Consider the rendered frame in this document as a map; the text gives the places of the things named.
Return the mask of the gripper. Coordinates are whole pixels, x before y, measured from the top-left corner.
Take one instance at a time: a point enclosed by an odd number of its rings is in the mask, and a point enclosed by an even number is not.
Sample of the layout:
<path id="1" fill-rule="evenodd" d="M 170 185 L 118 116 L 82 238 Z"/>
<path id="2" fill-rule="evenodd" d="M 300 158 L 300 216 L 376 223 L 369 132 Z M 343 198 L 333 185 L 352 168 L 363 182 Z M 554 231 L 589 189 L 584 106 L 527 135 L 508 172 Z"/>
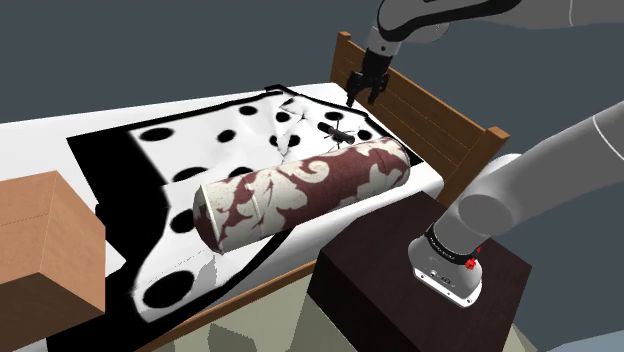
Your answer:
<path id="1" fill-rule="evenodd" d="M 377 97 L 383 93 L 389 81 L 387 73 L 392 56 L 378 54 L 371 49 L 367 49 L 363 57 L 359 70 L 349 75 L 346 84 L 347 101 L 346 105 L 352 107 L 357 94 L 365 88 L 371 88 L 367 98 L 369 104 L 373 104 Z"/>

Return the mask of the white black-dotted blanket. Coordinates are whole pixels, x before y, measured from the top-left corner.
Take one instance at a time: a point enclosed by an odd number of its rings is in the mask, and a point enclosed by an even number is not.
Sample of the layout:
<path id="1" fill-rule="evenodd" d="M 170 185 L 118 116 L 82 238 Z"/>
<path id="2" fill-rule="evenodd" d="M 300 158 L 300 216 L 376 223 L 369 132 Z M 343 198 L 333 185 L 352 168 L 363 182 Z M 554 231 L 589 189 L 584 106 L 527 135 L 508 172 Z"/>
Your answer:
<path id="1" fill-rule="evenodd" d="M 278 248 L 266 239 L 224 257 L 193 224 L 211 183 L 332 152 L 326 123 L 367 142 L 388 135 L 368 114 L 280 85 L 255 96 L 75 135 L 69 148 L 124 265 L 106 280 L 106 313 L 51 336 L 49 352 L 136 352 L 215 303 Z"/>

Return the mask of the maroon white patterned bolster pillow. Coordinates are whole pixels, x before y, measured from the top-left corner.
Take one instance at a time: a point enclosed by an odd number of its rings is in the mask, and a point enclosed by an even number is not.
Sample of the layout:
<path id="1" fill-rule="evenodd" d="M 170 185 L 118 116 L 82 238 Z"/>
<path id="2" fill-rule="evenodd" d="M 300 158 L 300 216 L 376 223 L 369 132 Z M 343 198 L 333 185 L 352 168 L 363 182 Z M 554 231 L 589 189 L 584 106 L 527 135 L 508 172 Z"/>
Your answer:
<path id="1" fill-rule="evenodd" d="M 204 184 L 193 218 L 223 254 L 406 183 L 410 157 L 390 137 Z"/>

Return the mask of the brown cardboard box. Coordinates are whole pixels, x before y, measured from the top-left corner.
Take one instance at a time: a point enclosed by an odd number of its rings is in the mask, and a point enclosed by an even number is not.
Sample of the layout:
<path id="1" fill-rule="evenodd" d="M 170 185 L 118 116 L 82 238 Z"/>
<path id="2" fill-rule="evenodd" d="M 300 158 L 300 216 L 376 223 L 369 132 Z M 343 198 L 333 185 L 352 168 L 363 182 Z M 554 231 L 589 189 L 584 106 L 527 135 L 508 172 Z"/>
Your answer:
<path id="1" fill-rule="evenodd" d="M 57 171 L 0 182 L 0 352 L 105 312 L 105 227 Z"/>

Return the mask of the dark brown robot stand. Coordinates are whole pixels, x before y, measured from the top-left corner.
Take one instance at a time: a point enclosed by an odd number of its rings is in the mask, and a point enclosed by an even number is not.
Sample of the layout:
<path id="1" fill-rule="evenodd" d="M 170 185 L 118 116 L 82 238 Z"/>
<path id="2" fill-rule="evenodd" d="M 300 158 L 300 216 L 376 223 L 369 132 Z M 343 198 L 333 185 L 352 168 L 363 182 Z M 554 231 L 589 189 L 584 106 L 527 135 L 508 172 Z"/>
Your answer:
<path id="1" fill-rule="evenodd" d="M 320 250 L 308 294 L 357 352 L 502 352 L 531 267 L 488 240 L 473 305 L 429 288 L 408 245 L 444 209 L 419 192 L 359 217 Z"/>

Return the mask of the small black dumbbell-shaped object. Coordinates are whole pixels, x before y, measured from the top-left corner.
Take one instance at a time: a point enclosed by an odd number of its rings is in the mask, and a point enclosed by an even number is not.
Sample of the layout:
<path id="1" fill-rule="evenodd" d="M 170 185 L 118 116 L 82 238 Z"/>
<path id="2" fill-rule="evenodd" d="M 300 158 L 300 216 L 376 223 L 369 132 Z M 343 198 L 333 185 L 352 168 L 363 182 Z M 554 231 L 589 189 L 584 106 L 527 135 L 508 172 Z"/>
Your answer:
<path id="1" fill-rule="evenodd" d="M 354 136 L 349 135 L 349 134 L 347 134 L 345 132 L 339 131 L 339 130 L 335 129 L 334 127 L 332 127 L 329 124 L 326 124 L 324 122 L 319 122 L 317 124 L 317 128 L 320 131 L 335 137 L 336 140 L 339 141 L 339 142 L 346 142 L 346 143 L 348 143 L 350 145 L 355 143 L 355 137 Z"/>

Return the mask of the wooden bed with white mattress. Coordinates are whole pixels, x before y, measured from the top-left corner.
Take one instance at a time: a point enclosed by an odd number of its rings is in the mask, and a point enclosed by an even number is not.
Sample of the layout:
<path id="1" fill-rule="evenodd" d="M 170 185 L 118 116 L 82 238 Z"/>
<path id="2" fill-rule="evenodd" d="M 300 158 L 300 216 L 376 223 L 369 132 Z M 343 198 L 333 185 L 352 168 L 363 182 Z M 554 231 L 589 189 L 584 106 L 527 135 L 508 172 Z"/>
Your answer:
<path id="1" fill-rule="evenodd" d="M 386 92 L 375 104 L 359 99 L 374 119 L 405 137 L 442 177 L 439 201 L 447 205 L 506 142 L 497 127 L 483 128 L 410 79 L 391 69 Z M 39 271 L 44 228 L 55 180 L 72 186 L 92 206 L 95 198 L 65 139 L 76 132 L 145 121 L 209 103 L 224 96 L 159 103 L 0 124 L 0 352 L 24 346 L 39 349 L 45 337 L 68 320 L 57 318 L 56 303 L 84 313 L 90 303 Z"/>

